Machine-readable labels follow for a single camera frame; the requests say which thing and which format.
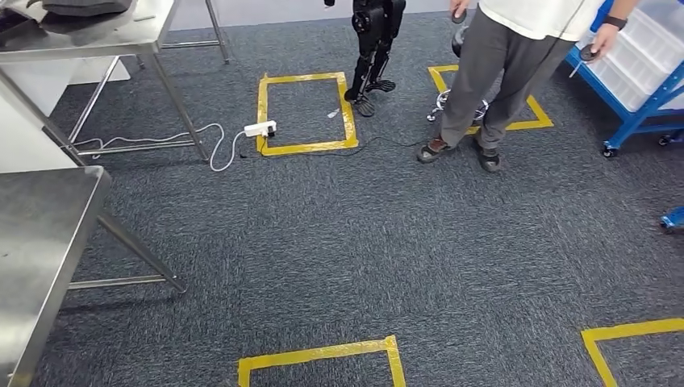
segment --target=stainless steel table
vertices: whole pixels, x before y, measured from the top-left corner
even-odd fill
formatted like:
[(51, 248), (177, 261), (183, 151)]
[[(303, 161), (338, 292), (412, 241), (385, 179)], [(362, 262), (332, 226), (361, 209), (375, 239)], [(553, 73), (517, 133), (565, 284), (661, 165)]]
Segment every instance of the stainless steel table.
[[(102, 167), (0, 174), (0, 386), (28, 387), (68, 289), (168, 281), (186, 287), (111, 215)], [(69, 284), (98, 221), (159, 275)]]
[[(179, 2), (180, 0), (137, 0), (127, 12), (116, 15), (107, 21), (94, 24), (92, 27), (85, 27), (62, 34), (46, 32), (43, 36), (27, 37), (26, 39), (17, 41), (7, 47), (0, 48), (0, 63), (115, 56), (101, 82), (98, 84), (93, 97), (83, 110), (81, 117), (78, 119), (76, 126), (71, 130), (69, 136), (64, 135), (65, 132), (46, 117), (45, 114), (35, 106), (33, 101), (2, 71), (2, 69), (0, 69), (0, 82), (5, 84), (12, 94), (14, 94), (19, 101), (21, 101), (22, 104), (41, 121), (45, 131), (53, 140), (60, 146), (70, 150), (70, 156), (73, 154), (86, 156), (195, 146), (202, 159), (209, 160), (209, 155), (203, 147), (202, 141), (199, 139), (192, 120), (182, 102), (181, 95), (176, 91), (172, 82), (169, 80), (169, 77), (166, 75), (157, 54), (162, 48), (204, 47), (218, 44), (221, 47), (224, 60), (227, 60), (227, 49), (219, 30), (218, 21), (213, 6), (211, 5), (211, 0), (206, 0), (206, 5), (217, 36), (216, 41), (164, 45), (164, 38), (169, 30), (169, 26), (176, 13)], [(3, 6), (19, 10), (34, 19), (42, 20), (45, 11), (42, 10), (40, 5), (26, 8), (26, 4), (27, 0), (6, 0), (6, 2), (3, 3)], [(178, 110), (178, 114), (181, 116), (181, 120), (186, 126), (191, 140), (170, 141), (153, 145), (132, 145), (87, 152), (79, 152), (73, 146), (78, 134), (83, 128), (83, 124), (86, 122), (95, 102), (98, 100), (104, 85), (113, 73), (119, 56), (125, 55), (144, 56), (145, 61), (140, 61), (139, 63), (150, 63), (156, 70), (166, 91), (169, 93), (173, 104)]]

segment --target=white wall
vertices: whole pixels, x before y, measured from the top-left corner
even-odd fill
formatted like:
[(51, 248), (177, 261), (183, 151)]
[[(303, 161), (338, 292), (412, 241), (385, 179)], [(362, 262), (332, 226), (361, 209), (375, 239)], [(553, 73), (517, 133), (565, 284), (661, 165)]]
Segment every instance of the white wall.
[[(352, 17), (352, 0), (337, 0), (325, 9), (323, 0), (212, 0), (222, 27), (265, 23)], [(449, 0), (407, 0), (407, 12), (435, 12), (448, 9)], [(207, 28), (211, 23), (203, 0), (181, 0), (174, 30)]]
[[(3, 64), (2, 69), (49, 114), (78, 66), (73, 60)], [(73, 167), (42, 125), (0, 82), (0, 173)]]

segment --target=yellow tape square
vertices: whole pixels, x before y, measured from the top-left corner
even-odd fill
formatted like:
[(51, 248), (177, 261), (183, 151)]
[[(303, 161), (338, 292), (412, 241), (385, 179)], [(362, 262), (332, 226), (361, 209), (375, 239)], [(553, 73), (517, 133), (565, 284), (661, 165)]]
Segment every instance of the yellow tape square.
[(591, 361), (594, 362), (598, 374), (606, 387), (617, 387), (617, 382), (603, 358), (599, 346), (602, 340), (623, 339), (626, 337), (652, 335), (656, 333), (670, 333), (684, 331), (684, 318), (668, 318), (665, 320), (624, 324), (615, 327), (593, 328), (582, 331), (582, 340)]
[[(450, 64), (447, 66), (433, 66), (428, 67), (427, 70), (430, 72), (430, 75), (432, 75), (432, 80), (435, 82), (435, 86), (437, 86), (437, 89), (440, 91), (440, 93), (443, 93), (444, 91), (447, 91), (448, 87), (446, 83), (444, 83), (442, 73), (445, 73), (447, 71), (458, 71), (458, 64)], [(546, 115), (546, 113), (544, 113), (544, 111), (541, 109), (541, 106), (539, 106), (539, 103), (532, 95), (528, 98), (528, 105), (530, 106), (530, 109), (532, 109), (532, 113), (534, 113), (536, 119), (532, 121), (520, 121), (517, 123), (512, 123), (506, 128), (507, 131), (520, 131), (523, 129), (542, 129), (546, 127), (553, 127), (553, 122)], [(468, 130), (468, 134), (472, 135), (477, 130), (478, 127), (471, 127)]]
[(269, 120), (269, 85), (276, 83), (293, 83), (304, 81), (319, 81), (323, 79), (337, 80), (337, 89), (340, 96), (340, 111), (344, 120), (344, 140), (329, 141), (325, 143), (284, 145), (281, 147), (269, 147), (269, 142), (264, 137), (256, 137), (256, 150), (264, 156), (289, 155), (292, 153), (331, 151), (335, 149), (355, 148), (359, 142), (357, 140), (357, 129), (354, 124), (354, 114), (352, 106), (344, 100), (344, 92), (347, 90), (347, 80), (344, 73), (322, 73), (309, 75), (296, 75), (291, 77), (269, 77), (264, 75), (259, 81), (259, 104), (257, 111), (257, 122), (265, 123)]
[(363, 341), (359, 343), (341, 344), (331, 347), (304, 349), (301, 351), (240, 359), (237, 371), (238, 386), (249, 387), (249, 377), (254, 369), (300, 364), (312, 360), (355, 356), (362, 355), (364, 353), (382, 351), (387, 352), (387, 359), (390, 361), (390, 371), (392, 373), (393, 386), (406, 387), (402, 361), (399, 358), (397, 338), (394, 335), (387, 336), (382, 340)]

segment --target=hand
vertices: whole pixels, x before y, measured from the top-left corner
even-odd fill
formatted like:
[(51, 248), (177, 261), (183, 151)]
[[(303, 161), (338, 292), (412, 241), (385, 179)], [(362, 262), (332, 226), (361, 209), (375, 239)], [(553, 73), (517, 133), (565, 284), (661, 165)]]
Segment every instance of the hand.
[(619, 28), (612, 24), (603, 24), (598, 31), (594, 41), (591, 42), (591, 52), (598, 53), (593, 61), (603, 58), (613, 48), (615, 40), (618, 37)]
[(451, 3), (449, 4), (449, 15), (456, 16), (457, 18), (461, 17), (463, 11), (468, 8), (468, 3), (470, 3), (470, 0), (451, 0)]

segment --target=robot leg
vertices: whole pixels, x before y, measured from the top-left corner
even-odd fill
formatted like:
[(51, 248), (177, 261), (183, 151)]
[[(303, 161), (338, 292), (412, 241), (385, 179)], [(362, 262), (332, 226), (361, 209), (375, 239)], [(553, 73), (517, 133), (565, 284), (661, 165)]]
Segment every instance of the robot leg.
[(359, 113), (370, 117), (375, 113), (373, 103), (365, 96), (365, 85), (373, 67), (373, 54), (382, 37), (385, 11), (379, 0), (354, 0), (352, 25), (359, 36), (359, 53), (354, 81), (344, 94), (344, 99), (354, 103)]
[(375, 53), (373, 68), (371, 69), (368, 86), (365, 88), (365, 91), (379, 89), (384, 92), (390, 92), (396, 87), (394, 82), (379, 81), (379, 78), (382, 77), (387, 67), (387, 62), (390, 60), (390, 50), (392, 49), (394, 38), (398, 36), (399, 28), (402, 25), (406, 0), (384, 0), (382, 6), (385, 11), (385, 24), (383, 25), (380, 44)]

